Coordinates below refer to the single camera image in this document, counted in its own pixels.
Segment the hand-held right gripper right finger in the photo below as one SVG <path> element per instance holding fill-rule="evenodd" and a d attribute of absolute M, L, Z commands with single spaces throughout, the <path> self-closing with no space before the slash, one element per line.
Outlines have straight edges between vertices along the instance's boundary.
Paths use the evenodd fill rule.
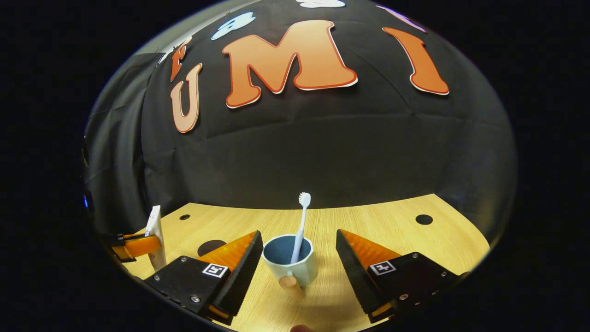
<path fill-rule="evenodd" d="M 401 255 L 344 229 L 336 232 L 336 250 L 371 323 L 414 313 L 461 279 L 420 252 Z"/>

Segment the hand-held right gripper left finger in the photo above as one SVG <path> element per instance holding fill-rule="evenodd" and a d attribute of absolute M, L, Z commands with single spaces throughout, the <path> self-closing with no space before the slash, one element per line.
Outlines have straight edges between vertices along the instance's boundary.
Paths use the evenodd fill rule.
<path fill-rule="evenodd" d="M 253 231 L 199 258 L 180 256 L 144 282 L 148 290 L 203 319 L 230 325 L 238 315 L 263 253 Z"/>

